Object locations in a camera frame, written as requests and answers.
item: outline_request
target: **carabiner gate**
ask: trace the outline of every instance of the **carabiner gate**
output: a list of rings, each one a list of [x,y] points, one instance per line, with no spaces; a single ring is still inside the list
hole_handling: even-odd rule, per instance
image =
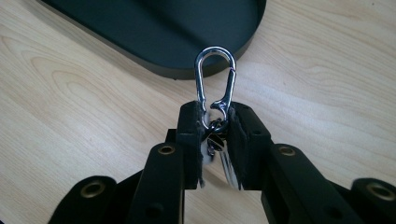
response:
[[[224,96],[220,100],[217,100],[210,105],[211,109],[217,109],[222,113],[223,120],[218,119],[207,124],[205,121],[206,98],[204,93],[204,83],[203,83],[204,78],[203,78],[202,64],[204,63],[204,60],[211,55],[220,55],[223,58],[227,59],[230,64],[230,73],[228,75],[227,87]],[[235,69],[236,69],[236,65],[233,55],[231,54],[230,51],[221,47],[210,47],[204,49],[203,51],[201,51],[201,53],[198,54],[195,60],[195,80],[197,86],[198,102],[200,104],[201,111],[203,111],[201,122],[208,133],[223,133],[227,129],[228,110],[230,108],[231,98],[233,96],[233,85],[235,83],[235,77],[236,77]]]

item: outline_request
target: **wooden table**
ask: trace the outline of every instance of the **wooden table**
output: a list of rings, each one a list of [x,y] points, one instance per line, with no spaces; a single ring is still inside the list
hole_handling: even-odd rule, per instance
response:
[[[227,75],[205,79],[209,101]],[[193,80],[150,73],[36,1],[0,0],[0,220],[46,223],[79,180],[138,172],[194,99]],[[268,1],[233,99],[330,180],[396,185],[396,2]],[[230,189],[218,161],[204,177],[186,223],[266,222],[260,193]]]

